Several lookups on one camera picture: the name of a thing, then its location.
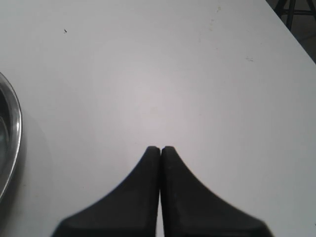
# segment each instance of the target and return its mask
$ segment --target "white tabletop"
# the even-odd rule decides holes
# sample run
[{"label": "white tabletop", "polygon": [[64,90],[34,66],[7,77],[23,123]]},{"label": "white tabletop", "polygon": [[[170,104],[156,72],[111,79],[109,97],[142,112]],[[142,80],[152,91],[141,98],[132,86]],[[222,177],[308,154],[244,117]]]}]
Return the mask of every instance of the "white tabletop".
[{"label": "white tabletop", "polygon": [[0,4],[27,139],[1,237],[50,236],[148,145],[276,237],[316,235],[316,66],[264,0]]}]

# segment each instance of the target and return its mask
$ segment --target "black rubber gripper pad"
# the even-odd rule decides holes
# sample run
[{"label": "black rubber gripper pad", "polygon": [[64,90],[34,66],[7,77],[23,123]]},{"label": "black rubber gripper pad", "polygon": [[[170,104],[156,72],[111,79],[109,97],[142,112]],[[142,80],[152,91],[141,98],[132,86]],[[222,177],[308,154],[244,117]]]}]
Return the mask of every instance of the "black rubber gripper pad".
[{"label": "black rubber gripper pad", "polygon": [[154,237],[159,199],[160,150],[148,147],[111,193],[63,220],[53,237]]},{"label": "black rubber gripper pad", "polygon": [[264,222],[206,188],[173,147],[162,150],[160,181],[165,237],[272,237]]}]

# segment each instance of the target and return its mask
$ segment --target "dark floor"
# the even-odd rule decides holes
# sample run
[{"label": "dark floor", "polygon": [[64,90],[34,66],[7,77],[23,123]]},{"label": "dark floor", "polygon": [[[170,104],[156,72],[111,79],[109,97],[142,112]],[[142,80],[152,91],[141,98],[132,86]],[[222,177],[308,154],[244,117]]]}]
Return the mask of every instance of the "dark floor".
[{"label": "dark floor", "polygon": [[[268,4],[274,9],[278,0],[267,0]],[[296,0],[295,9],[310,10],[306,0]],[[306,52],[316,63],[316,20],[313,16],[294,16],[292,24],[292,34],[302,45]]]}]

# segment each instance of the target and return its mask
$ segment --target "metal bowl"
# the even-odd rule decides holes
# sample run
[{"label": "metal bowl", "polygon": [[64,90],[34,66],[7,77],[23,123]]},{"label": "metal bowl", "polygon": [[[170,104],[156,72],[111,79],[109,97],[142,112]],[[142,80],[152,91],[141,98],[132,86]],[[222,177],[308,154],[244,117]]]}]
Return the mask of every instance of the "metal bowl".
[{"label": "metal bowl", "polygon": [[21,139],[21,107],[13,87],[0,73],[0,200],[14,174]]}]

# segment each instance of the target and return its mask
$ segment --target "white table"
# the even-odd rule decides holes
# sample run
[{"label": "white table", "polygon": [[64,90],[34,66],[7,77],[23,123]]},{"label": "white table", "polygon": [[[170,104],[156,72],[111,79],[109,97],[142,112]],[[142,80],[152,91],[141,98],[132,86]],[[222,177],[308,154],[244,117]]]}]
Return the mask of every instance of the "white table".
[{"label": "white table", "polygon": [[50,236],[148,145],[276,237],[316,235],[316,66],[264,0],[4,0],[0,31],[27,138],[1,237]]}]

